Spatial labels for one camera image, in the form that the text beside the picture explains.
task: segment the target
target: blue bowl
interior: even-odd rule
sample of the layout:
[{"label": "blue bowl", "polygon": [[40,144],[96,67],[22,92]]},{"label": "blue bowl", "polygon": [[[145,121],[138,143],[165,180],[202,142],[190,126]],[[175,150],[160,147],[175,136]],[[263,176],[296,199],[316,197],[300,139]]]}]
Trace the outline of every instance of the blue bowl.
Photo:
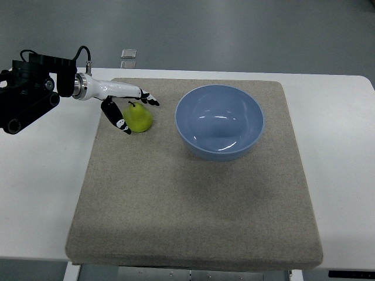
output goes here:
[{"label": "blue bowl", "polygon": [[189,150],[211,161],[244,155],[264,130],[259,103],[227,85],[206,85],[188,92],[177,105],[175,122]]}]

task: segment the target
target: gray felt mat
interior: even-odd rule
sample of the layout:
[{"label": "gray felt mat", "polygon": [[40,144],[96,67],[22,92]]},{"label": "gray felt mat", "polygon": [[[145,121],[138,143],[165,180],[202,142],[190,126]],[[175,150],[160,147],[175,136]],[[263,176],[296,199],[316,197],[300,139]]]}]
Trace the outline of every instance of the gray felt mat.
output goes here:
[{"label": "gray felt mat", "polygon": [[130,136],[102,114],[66,244],[74,263],[255,271],[322,262],[280,83],[220,81],[260,103],[265,130],[248,154],[218,163],[192,155],[174,123],[184,94],[217,81],[117,81],[149,91],[161,106],[147,105],[152,127]]}]

